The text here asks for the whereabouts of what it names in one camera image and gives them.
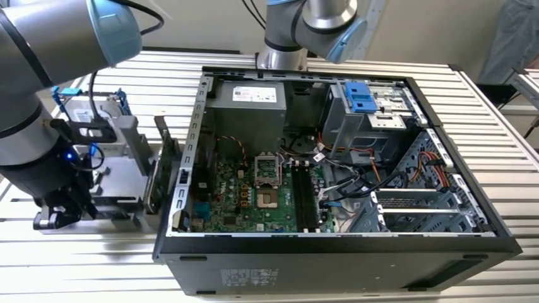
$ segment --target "blue cable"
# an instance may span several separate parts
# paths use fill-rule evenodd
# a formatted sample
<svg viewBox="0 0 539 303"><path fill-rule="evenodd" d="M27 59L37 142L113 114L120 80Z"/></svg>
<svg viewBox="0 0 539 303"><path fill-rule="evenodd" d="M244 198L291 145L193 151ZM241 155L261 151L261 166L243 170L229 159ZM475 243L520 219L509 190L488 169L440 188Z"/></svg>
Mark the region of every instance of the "blue cable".
<svg viewBox="0 0 539 303"><path fill-rule="evenodd" d="M333 207L343 207L343 204L336 201L328 201L324 203L325 206L333 206Z"/></svg>

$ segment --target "blue plastic tab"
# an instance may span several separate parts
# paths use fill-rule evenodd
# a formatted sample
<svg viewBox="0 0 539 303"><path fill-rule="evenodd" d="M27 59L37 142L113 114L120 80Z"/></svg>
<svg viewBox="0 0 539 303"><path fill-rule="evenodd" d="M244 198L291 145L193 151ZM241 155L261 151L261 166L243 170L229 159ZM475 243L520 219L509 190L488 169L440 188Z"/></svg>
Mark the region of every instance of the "blue plastic tab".
<svg viewBox="0 0 539 303"><path fill-rule="evenodd" d="M80 88L67 87L61 90L60 94L65 97L76 97L83 93Z"/></svg>
<svg viewBox="0 0 539 303"><path fill-rule="evenodd" d="M279 5L297 0L267 0L265 5Z"/></svg>
<svg viewBox="0 0 539 303"><path fill-rule="evenodd" d="M377 111L376 102L372 99L367 84L344 82L344 95L351 104L352 112L372 113Z"/></svg>

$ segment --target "power cable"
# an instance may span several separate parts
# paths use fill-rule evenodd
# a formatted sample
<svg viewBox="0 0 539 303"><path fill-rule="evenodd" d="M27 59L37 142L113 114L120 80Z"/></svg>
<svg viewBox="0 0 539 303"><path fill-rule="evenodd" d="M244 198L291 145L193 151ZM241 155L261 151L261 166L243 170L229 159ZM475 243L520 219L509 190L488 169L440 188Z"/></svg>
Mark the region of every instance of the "power cable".
<svg viewBox="0 0 539 303"><path fill-rule="evenodd" d="M251 4L252 4L252 7L255 8L256 14L257 14L259 17L260 17L261 22L264 22L264 24L265 24L264 17L261 16L261 14L260 14L260 12L259 12L259 8L256 7L256 4L255 4L255 1L253 1L253 0L251 0Z"/></svg>
<svg viewBox="0 0 539 303"><path fill-rule="evenodd" d="M243 3L243 6L247 8L247 10L248 10L248 12L249 12L251 16L253 17L253 19L255 19L255 20L256 20L256 22L260 24L260 27L261 27L263 29L265 29L264 24L260 22L259 18L256 17L255 13L252 12L252 10L251 10L249 6L247 5L245 0L241 0L241 3Z"/></svg>

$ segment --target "metal rail surface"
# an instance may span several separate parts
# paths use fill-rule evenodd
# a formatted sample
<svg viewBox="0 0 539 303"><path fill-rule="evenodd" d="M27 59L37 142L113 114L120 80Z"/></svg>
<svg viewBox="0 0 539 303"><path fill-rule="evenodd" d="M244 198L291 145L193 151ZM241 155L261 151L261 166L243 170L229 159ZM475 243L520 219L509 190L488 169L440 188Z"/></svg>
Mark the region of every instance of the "metal rail surface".
<svg viewBox="0 0 539 303"><path fill-rule="evenodd" d="M508 103L501 113L505 116L539 116L539 69L515 70L507 83L517 89L531 105Z"/></svg>
<svg viewBox="0 0 539 303"><path fill-rule="evenodd" d="M184 139L201 66L253 67L252 56L143 52L99 72L95 90L128 93L139 131L159 141L153 115L165 114ZM440 64L311 59L309 71L411 76L483 190L524 250L516 258L441 293L187 297L167 266L153 264L152 234L43 235L32 230L36 207L8 181L0 184L1 302L539 302L537 155L461 72ZM75 86L88 87L88 77Z"/></svg>

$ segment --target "sticker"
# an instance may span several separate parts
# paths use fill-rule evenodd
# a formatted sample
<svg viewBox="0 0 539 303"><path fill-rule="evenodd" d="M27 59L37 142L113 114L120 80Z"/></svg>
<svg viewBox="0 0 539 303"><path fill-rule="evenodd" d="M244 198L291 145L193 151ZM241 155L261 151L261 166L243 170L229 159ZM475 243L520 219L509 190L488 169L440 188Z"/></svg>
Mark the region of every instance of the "sticker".
<svg viewBox="0 0 539 303"><path fill-rule="evenodd" d="M325 148L325 145L321 142L319 142L319 144L316 144L316 149L317 150L315 150L315 151L321 152L324 148Z"/></svg>
<svg viewBox="0 0 539 303"><path fill-rule="evenodd" d="M232 101L277 103L277 90L275 87L236 86Z"/></svg>
<svg viewBox="0 0 539 303"><path fill-rule="evenodd" d="M316 162L320 162L325 158L325 155L323 153L317 153L312 158Z"/></svg>
<svg viewBox="0 0 539 303"><path fill-rule="evenodd" d="M223 285L228 287L275 286L277 275L275 268L220 270Z"/></svg>

